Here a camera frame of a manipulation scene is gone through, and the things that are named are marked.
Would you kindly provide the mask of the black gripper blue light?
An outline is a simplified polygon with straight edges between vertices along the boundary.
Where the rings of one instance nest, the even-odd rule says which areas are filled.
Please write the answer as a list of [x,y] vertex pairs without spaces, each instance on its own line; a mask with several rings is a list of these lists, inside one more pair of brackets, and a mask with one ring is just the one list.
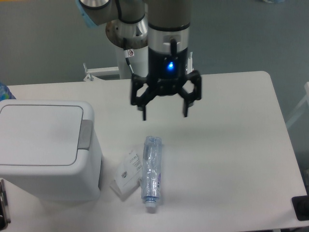
[[[156,96],[172,96],[179,94],[183,98],[183,116],[188,116],[188,109],[202,98],[202,77],[197,70],[185,73],[188,49],[172,54],[158,53],[149,49],[149,73],[146,77],[131,75],[130,104],[142,111],[142,118],[146,120],[146,106]],[[193,84],[192,92],[188,93],[184,84]],[[148,87],[138,96],[138,90],[144,85]]]

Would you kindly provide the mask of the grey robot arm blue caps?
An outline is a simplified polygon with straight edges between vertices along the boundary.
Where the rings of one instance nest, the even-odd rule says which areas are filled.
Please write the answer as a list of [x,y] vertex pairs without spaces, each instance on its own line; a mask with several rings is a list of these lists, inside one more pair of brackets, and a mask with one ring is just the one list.
[[189,0],[78,0],[89,27],[106,35],[124,54],[131,78],[130,103],[143,113],[157,96],[180,95],[183,115],[202,98],[202,80],[188,52]]

